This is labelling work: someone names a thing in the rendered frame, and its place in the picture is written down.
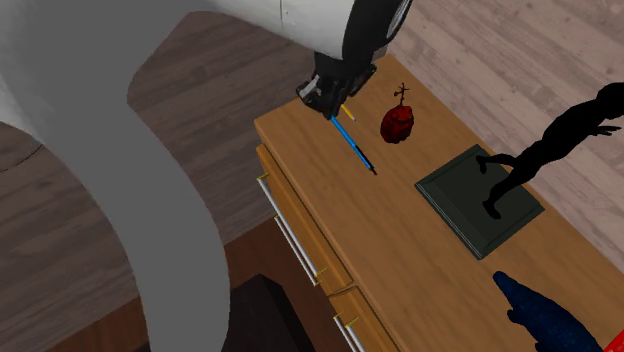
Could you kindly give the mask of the blue pen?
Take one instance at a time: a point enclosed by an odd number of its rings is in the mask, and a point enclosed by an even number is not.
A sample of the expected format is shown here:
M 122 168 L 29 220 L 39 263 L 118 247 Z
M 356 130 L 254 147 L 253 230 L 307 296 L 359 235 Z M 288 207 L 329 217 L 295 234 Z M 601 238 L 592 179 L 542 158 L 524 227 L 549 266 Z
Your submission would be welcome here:
M 365 165 L 365 167 L 371 171 L 373 174 L 376 175 L 376 171 L 374 169 L 374 166 L 372 165 L 372 163 L 368 160 L 368 158 L 366 157 L 366 155 L 363 153 L 363 151 L 359 148 L 359 146 L 357 145 L 357 143 L 353 140 L 353 138 L 349 135 L 349 133 L 344 129 L 344 127 L 342 126 L 342 124 L 337 120 L 337 118 L 335 116 L 332 116 L 329 120 L 334 127 L 338 130 L 338 132 L 340 133 L 340 135 L 345 139 L 345 141 L 348 143 L 348 145 L 352 148 L 352 150 L 356 153 L 356 155 L 358 156 L 358 158 L 363 162 L 363 164 Z

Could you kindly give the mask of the red fruit with stem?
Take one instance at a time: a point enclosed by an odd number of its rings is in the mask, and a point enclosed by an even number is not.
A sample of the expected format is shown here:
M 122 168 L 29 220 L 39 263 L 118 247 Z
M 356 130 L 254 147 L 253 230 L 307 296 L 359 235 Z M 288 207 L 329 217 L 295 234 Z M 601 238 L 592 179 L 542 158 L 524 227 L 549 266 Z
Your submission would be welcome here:
M 380 135 L 386 143 L 399 144 L 405 141 L 411 134 L 414 126 L 413 109 L 404 104 L 405 92 L 408 88 L 402 83 L 398 91 L 393 93 L 399 96 L 399 104 L 389 109 L 381 122 Z

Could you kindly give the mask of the wooden chest of drawers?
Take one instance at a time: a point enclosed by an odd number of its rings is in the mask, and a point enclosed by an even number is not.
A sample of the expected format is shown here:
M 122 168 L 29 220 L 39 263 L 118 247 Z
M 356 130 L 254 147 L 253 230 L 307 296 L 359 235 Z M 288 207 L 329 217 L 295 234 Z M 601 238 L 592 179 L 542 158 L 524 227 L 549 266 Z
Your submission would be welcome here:
M 414 126 L 386 143 L 380 125 L 402 83 Z M 378 61 L 348 106 L 356 121 L 344 116 L 345 130 L 376 175 L 300 101 L 255 128 L 262 184 L 353 352 L 534 352 L 507 318 L 499 270 L 568 309 L 600 344 L 624 330 L 624 273 L 553 207 L 478 260 L 416 190 L 479 138 L 395 58 Z

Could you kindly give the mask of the black figure on dark base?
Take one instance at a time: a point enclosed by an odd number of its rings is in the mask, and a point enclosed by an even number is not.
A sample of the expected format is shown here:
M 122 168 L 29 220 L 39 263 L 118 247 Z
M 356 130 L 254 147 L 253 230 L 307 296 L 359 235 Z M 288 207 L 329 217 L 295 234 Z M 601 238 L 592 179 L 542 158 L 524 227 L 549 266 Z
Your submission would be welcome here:
M 624 82 L 599 90 L 555 118 L 540 139 L 513 156 L 488 154 L 478 144 L 415 184 L 473 256 L 481 260 L 544 211 L 524 184 L 545 165 L 565 158 L 589 136 L 619 128 L 606 120 L 624 116 Z

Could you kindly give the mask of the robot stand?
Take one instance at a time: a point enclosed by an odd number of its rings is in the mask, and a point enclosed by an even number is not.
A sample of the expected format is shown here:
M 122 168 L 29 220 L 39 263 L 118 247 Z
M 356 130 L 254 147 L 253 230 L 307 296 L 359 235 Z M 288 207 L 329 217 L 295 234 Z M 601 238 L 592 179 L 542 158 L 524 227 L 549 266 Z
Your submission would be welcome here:
M 257 274 L 231 290 L 222 352 L 316 352 L 282 286 Z

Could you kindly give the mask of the dark blue figure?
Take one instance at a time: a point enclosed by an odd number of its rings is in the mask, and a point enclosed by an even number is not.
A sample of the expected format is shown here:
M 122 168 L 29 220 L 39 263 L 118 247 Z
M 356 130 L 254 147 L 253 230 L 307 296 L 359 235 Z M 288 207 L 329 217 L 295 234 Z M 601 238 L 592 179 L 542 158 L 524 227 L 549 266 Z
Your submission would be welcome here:
M 508 319 L 535 339 L 536 352 L 603 352 L 588 329 L 554 300 L 502 271 L 492 278 L 511 306 Z

